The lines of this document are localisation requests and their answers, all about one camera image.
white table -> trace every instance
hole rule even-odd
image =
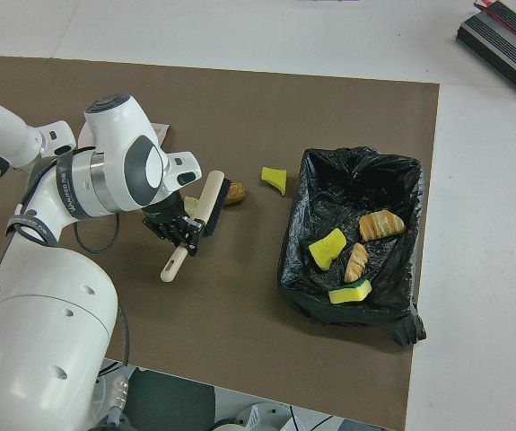
[[[0,56],[440,83],[428,339],[407,430],[516,429],[516,91],[455,42],[476,12],[472,0],[0,0]]]

brown table surface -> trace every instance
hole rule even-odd
[[[27,124],[64,119],[77,135],[94,100],[131,93],[152,122],[171,125],[166,152],[191,151],[205,173],[222,170],[248,191],[224,209],[214,237],[172,284],[159,279],[172,246],[142,226],[140,211],[122,215],[112,251],[91,256],[126,309],[133,364],[394,429],[405,426],[412,349],[380,330],[310,322],[277,293],[277,262],[303,151],[369,145],[412,156],[428,184],[438,91],[437,84],[0,57],[0,104]],[[288,171],[285,198],[260,180],[262,166]],[[25,178],[9,172],[0,180],[0,249]],[[197,196],[202,185],[184,194]],[[113,226],[107,217],[81,232],[103,245]],[[70,228],[61,244],[81,250]],[[117,330],[109,357],[121,356]]]

sponge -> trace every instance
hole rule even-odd
[[[336,228],[325,238],[311,244],[309,249],[318,267],[327,271],[333,259],[339,256],[339,253],[344,249],[346,243],[347,240],[345,236]]]
[[[329,289],[329,301],[331,303],[351,303],[364,300],[372,290],[372,284],[365,278],[360,278],[355,283],[346,286]]]
[[[286,170],[262,168],[261,179],[267,184],[274,186],[282,193],[282,196],[285,196],[285,182],[287,180]]]

white handle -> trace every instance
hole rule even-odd
[[[196,212],[192,218],[197,218],[207,223],[212,211],[214,210],[215,201],[220,194],[223,178],[223,172],[220,171],[211,171],[208,174],[206,184],[204,185],[200,199],[197,202]],[[160,273],[162,281],[169,283],[175,278],[176,274],[178,274],[179,267],[184,263],[186,256],[188,256],[188,250],[186,250],[184,246],[180,245],[176,247],[170,260],[168,260],[168,263],[166,263],[166,266]]]

trash bag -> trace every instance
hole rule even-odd
[[[424,339],[414,299],[423,190],[416,159],[366,146],[306,150],[278,267],[286,302],[324,324],[380,327],[401,346]],[[372,291],[359,303],[332,304],[328,288],[346,284],[347,261],[354,244],[362,241],[360,217],[382,209],[401,217],[406,230],[364,243],[370,258],[363,277]],[[336,227],[347,244],[329,271],[322,271],[308,246]]]

